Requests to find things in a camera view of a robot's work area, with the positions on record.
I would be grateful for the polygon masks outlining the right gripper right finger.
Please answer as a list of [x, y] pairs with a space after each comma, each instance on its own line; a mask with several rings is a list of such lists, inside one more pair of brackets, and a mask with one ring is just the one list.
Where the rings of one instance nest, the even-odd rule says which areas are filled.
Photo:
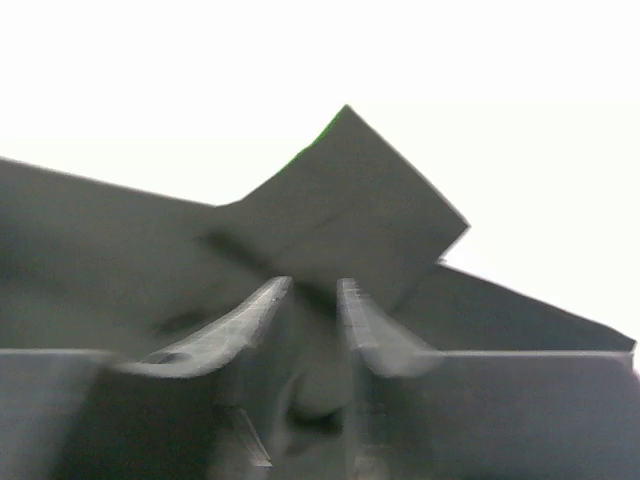
[[614, 351], [438, 350], [351, 279], [350, 479], [635, 479], [639, 378]]

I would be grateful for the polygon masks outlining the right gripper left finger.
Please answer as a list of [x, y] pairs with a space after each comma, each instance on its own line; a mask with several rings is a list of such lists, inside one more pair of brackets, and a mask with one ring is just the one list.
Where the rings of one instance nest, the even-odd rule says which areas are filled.
[[291, 282], [141, 361], [1, 353], [5, 479], [262, 479], [288, 382]]

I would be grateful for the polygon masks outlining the black long sleeve shirt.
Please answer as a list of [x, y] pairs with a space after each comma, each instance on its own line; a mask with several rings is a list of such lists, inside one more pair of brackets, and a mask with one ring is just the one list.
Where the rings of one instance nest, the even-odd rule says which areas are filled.
[[349, 107], [227, 205], [3, 160], [1, 344], [141, 356], [288, 276], [308, 345], [293, 401], [305, 419], [346, 400], [334, 327], [343, 278], [439, 350], [634, 349], [612, 328], [446, 266], [467, 227]]

